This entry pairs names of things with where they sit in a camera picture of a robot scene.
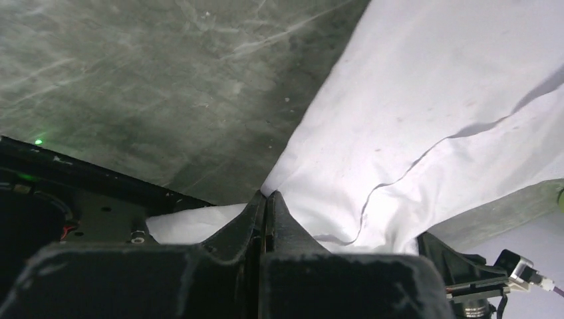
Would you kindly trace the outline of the green plastic basin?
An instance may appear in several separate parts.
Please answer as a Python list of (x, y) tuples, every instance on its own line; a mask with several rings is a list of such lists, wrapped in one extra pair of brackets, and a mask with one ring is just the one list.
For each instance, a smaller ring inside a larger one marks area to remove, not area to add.
[(558, 208), (559, 208), (560, 212), (564, 213), (564, 189), (562, 189), (562, 190), (558, 193), (557, 205), (558, 205)]

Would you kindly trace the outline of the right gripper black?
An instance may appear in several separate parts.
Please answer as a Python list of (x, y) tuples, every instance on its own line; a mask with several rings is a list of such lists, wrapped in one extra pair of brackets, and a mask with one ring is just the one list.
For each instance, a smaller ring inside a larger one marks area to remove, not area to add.
[(265, 217), (261, 318), (503, 317), (507, 272), (431, 233), (417, 238), (423, 257), (336, 254), (298, 224), (279, 192), (268, 197)]

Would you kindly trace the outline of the white shirt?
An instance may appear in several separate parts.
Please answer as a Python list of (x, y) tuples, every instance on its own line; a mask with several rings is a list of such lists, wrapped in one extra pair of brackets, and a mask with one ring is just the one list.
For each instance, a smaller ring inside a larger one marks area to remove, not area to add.
[(214, 18), (265, 29), (234, 51), (274, 105), (202, 159), (262, 177), (336, 252), (413, 253), (417, 235), (563, 174), (562, 1), (231, 1)]

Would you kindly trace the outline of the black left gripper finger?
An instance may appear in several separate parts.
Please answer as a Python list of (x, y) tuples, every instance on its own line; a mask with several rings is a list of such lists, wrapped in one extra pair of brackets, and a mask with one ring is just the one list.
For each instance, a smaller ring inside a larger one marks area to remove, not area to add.
[(58, 244), (30, 260), (2, 318), (256, 318), (266, 199), (195, 245)]

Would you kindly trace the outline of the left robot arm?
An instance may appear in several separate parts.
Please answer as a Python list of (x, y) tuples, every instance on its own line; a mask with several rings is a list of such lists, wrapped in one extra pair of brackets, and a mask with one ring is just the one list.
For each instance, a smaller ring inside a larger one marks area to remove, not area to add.
[(256, 195), (217, 234), (159, 245), (146, 219), (194, 197), (1, 138), (2, 318), (256, 318)]

